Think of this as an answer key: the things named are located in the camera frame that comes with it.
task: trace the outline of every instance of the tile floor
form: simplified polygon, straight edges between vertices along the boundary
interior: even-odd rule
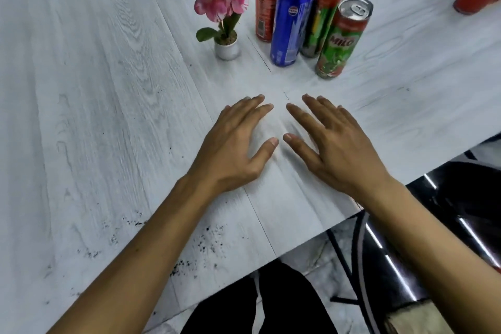
[[[489,141],[471,149],[478,161],[501,168],[501,138]],[[466,159],[461,155],[456,159]],[[347,219],[333,227],[332,231],[341,251],[351,267],[351,245],[355,218]],[[368,334],[369,330],[358,306],[330,302],[332,296],[354,299],[355,293],[341,266],[334,248],[325,233],[291,250],[281,257],[290,267],[298,270],[310,281],[329,313],[339,334]],[[179,334],[193,312],[194,307],[148,331],[148,334]],[[263,324],[264,313],[260,296],[253,334],[257,334]]]

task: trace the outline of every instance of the forearm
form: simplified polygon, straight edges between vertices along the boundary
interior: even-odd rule
[[[498,333],[501,277],[393,182],[364,202],[457,333]]]
[[[180,179],[148,223],[49,333],[141,333],[212,198],[204,184]]]

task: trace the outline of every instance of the pepsi can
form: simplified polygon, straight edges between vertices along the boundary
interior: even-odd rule
[[[292,65],[303,45],[313,0],[277,0],[270,58],[277,66]]]

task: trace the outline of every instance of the milo can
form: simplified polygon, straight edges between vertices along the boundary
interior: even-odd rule
[[[343,71],[372,15],[368,0],[343,0],[332,19],[315,72],[322,78],[337,77]]]
[[[334,12],[341,0],[314,0],[301,53],[316,57],[322,50]]]

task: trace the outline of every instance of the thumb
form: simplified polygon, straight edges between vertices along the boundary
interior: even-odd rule
[[[259,148],[258,152],[250,160],[250,169],[252,172],[255,172],[258,177],[265,168],[266,163],[271,158],[278,144],[279,140],[277,138],[266,140]]]

